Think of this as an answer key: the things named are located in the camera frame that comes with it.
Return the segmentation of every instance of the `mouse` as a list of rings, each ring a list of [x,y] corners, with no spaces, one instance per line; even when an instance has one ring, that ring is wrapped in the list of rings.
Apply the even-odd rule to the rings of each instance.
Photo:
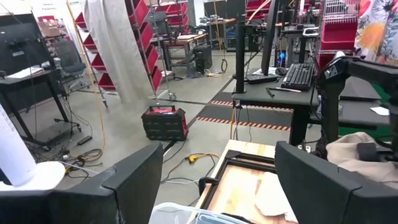
[[[276,68],[276,70],[275,70],[275,74],[279,75],[279,76],[285,76],[286,73],[287,73],[286,68],[279,67],[279,68]]]

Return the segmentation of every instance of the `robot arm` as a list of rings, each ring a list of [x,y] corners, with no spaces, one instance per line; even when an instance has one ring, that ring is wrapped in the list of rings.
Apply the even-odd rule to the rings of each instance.
[[[317,81],[323,101],[322,126],[328,142],[338,138],[338,98],[350,76],[376,83],[391,96],[388,104],[390,125],[394,134],[398,133],[398,67],[343,56],[334,59]]]

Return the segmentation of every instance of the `beige cloth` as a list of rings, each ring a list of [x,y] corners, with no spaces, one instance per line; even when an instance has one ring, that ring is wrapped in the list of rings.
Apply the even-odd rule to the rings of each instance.
[[[328,144],[328,160],[346,170],[359,174],[398,189],[398,163],[396,162],[364,162],[359,160],[356,150],[357,143],[375,142],[364,132],[348,134]]]

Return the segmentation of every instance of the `red portable power station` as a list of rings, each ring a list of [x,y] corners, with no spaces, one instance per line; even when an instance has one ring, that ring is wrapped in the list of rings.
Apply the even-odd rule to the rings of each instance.
[[[188,135],[185,111],[175,106],[150,106],[141,116],[147,137],[158,141],[184,141]]]

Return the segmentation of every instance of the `power station handle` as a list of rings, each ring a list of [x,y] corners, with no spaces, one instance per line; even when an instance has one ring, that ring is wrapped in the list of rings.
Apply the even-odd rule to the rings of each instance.
[[[149,106],[149,111],[153,111],[154,108],[172,108],[172,111],[175,111],[174,105],[156,105],[156,106]]]

